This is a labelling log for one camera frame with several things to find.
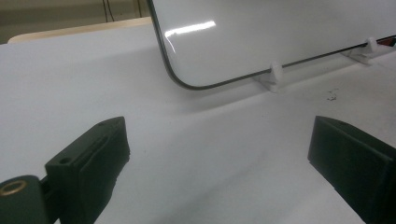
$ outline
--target white panel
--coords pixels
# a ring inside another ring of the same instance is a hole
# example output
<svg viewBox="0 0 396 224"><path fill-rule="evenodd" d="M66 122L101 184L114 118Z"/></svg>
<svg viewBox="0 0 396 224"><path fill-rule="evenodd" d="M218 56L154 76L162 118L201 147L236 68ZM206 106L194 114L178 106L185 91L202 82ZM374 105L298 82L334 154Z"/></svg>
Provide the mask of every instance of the white panel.
<svg viewBox="0 0 396 224"><path fill-rule="evenodd" d="M317 77L279 95L253 80L184 90L150 25L0 45L0 182L44 177L93 124L124 116L131 160L95 224L363 224L306 156L316 115L396 147L396 52L286 70Z"/></svg>
<svg viewBox="0 0 396 224"><path fill-rule="evenodd" d="M171 70L204 87L396 35L394 0L152 0Z"/></svg>

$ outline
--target black plastic part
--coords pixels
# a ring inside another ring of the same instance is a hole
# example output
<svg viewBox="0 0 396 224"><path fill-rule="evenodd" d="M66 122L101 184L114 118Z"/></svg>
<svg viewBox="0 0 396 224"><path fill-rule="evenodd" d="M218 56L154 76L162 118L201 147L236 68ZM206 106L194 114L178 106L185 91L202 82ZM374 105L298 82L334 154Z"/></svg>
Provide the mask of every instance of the black plastic part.
<svg viewBox="0 0 396 224"><path fill-rule="evenodd" d="M37 177L23 175L0 184L0 223L50 223Z"/></svg>
<svg viewBox="0 0 396 224"><path fill-rule="evenodd" d="M366 223L396 223L396 149L343 121L316 117L311 164Z"/></svg>
<svg viewBox="0 0 396 224"><path fill-rule="evenodd" d="M393 40L392 40L392 42L390 43L390 46L391 46L391 47L395 47L395 45L396 45L396 37L393 37Z"/></svg>
<svg viewBox="0 0 396 224"><path fill-rule="evenodd" d="M50 187L47 177L44 177L40 182L44 201L46 202L49 223L54 223L64 210L64 205L61 202L59 191Z"/></svg>
<svg viewBox="0 0 396 224"><path fill-rule="evenodd" d="M46 164L51 189L59 191L63 224L92 224L111 198L129 160L124 118L105 120Z"/></svg>

